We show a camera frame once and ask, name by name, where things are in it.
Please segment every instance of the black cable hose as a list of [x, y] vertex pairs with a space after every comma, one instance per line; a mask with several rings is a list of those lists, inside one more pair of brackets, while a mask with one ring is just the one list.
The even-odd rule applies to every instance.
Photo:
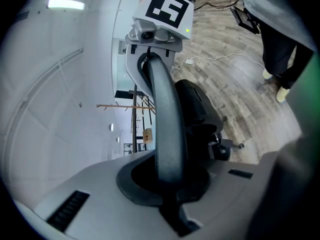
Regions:
[[211, 6], [211, 7], [216, 8], [216, 9], [225, 9], [225, 8], [234, 6], [234, 5], [235, 5], [236, 3], [238, 3], [238, 2], [239, 2], [239, 0], [236, 0], [234, 3], [229, 4], [229, 5], [226, 5], [226, 6], [216, 6], [216, 5], [214, 5], [214, 4], [211, 4], [211, 3], [209, 3], [209, 2], [206, 2], [206, 3], [204, 3], [203, 5], [195, 8], [193, 11], [197, 11], [197, 10], [201, 9], [202, 7], [204, 7], [205, 5], [209, 5], [209, 6]]

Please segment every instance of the black slot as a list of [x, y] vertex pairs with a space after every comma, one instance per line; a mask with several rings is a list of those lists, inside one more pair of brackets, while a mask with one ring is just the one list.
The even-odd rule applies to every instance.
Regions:
[[46, 222], [57, 230], [64, 232], [89, 196], [88, 193], [78, 190], [73, 192]]
[[237, 169], [231, 169], [230, 171], [228, 171], [228, 174], [232, 174], [232, 175], [239, 176], [246, 179], [251, 179], [252, 176], [254, 175], [252, 172], [237, 170]]

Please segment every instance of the ceiling light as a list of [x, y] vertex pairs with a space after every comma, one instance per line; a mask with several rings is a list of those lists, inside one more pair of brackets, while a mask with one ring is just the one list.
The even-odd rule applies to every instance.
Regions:
[[114, 131], [114, 124], [113, 124], [113, 123], [109, 125], [109, 130], [110, 130], [111, 132]]
[[74, 0], [49, 0], [48, 8], [73, 8], [83, 10], [85, 4]]

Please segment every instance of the white cable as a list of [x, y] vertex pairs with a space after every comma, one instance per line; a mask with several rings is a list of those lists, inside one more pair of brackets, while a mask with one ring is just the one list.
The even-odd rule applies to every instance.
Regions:
[[[230, 55], [245, 56], [245, 57], [247, 57], [250, 61], [252, 61], [253, 63], [258, 64], [260, 67], [262, 67], [263, 69], [265, 69], [264, 66], [262, 66], [262, 65], [261, 65], [260, 63], [258, 63], [258, 62], [253, 61], [253, 60], [252, 60], [250, 57], [248, 57], [247, 55], [238, 54], [238, 53], [230, 53], [230, 54], [228, 54], [227, 56], [220, 56], [220, 57], [218, 57], [218, 58], [203, 58], [203, 57], [200, 57], [200, 56], [194, 56], [194, 57], [192, 57], [190, 60], [195, 59], [195, 58], [199, 58], [199, 59], [204, 59], [204, 60], [216, 61], [216, 60], [218, 60], [218, 59], [220, 59], [220, 58], [229, 57]], [[183, 61], [182, 61], [178, 66], [173, 66], [173, 68], [174, 68], [174, 69], [177, 69], [177, 71], [173, 72], [173, 73], [171, 74], [171, 76], [173, 76], [175, 73], [177, 73], [177, 72], [179, 72], [179, 71], [181, 70], [182, 64], [183, 64], [183, 63], [185, 62], [185, 60], [187, 60], [187, 59], [188, 59], [188, 58], [183, 59]]]

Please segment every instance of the person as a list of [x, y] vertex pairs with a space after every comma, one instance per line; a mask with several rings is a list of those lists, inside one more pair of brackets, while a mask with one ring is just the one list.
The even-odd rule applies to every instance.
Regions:
[[[259, 22], [265, 66], [262, 76], [265, 80], [279, 77], [281, 87], [276, 100], [282, 103], [313, 52], [318, 51], [317, 46], [287, 0], [244, 0], [244, 6]], [[295, 47], [293, 65], [288, 68]]]

